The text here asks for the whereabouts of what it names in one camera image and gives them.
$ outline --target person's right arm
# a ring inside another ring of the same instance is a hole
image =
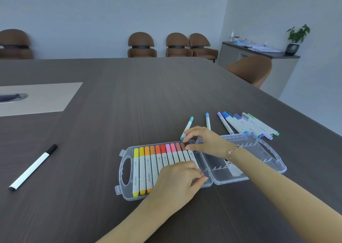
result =
[[[199,150],[223,159],[229,159],[257,186],[292,225],[302,239],[308,242],[341,242],[342,216],[320,199],[260,161],[244,148],[232,155],[236,145],[202,127],[185,131],[183,142],[194,136],[203,144],[189,144],[187,150]]]

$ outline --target black marker cap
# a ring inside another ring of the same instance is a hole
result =
[[[46,150],[46,153],[51,155],[52,152],[54,152],[57,149],[57,145],[53,144],[48,150]]]

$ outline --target person's left hand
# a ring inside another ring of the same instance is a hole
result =
[[[161,208],[169,217],[186,205],[207,179],[194,161],[165,166],[160,170],[156,185],[144,201],[148,201],[150,206]]]

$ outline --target green marker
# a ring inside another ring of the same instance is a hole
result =
[[[194,117],[191,117],[190,120],[189,120],[189,122],[188,122],[188,124],[186,125],[184,131],[186,131],[187,129],[190,128],[190,126],[191,126],[193,120],[194,120]],[[182,136],[181,136],[181,141],[183,141],[183,139],[185,139],[185,136],[186,136],[186,134],[183,132],[183,134],[182,134]]]
[[[263,128],[265,130],[269,130],[270,132],[272,132],[273,135],[279,136],[279,132],[277,132],[275,129],[272,129],[270,126],[266,125],[261,120],[258,120],[253,115],[251,115],[249,113],[247,113],[247,115],[250,116],[251,118],[253,118],[253,120],[255,120],[256,122],[258,122],[258,124],[261,126],[261,128]]]

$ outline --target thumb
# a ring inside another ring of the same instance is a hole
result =
[[[194,196],[199,189],[203,186],[203,184],[208,180],[208,177],[202,176],[201,178],[197,179],[190,187],[190,192],[192,196]]]
[[[202,151],[204,149],[204,144],[188,144],[185,147],[186,150],[196,150],[196,151]]]

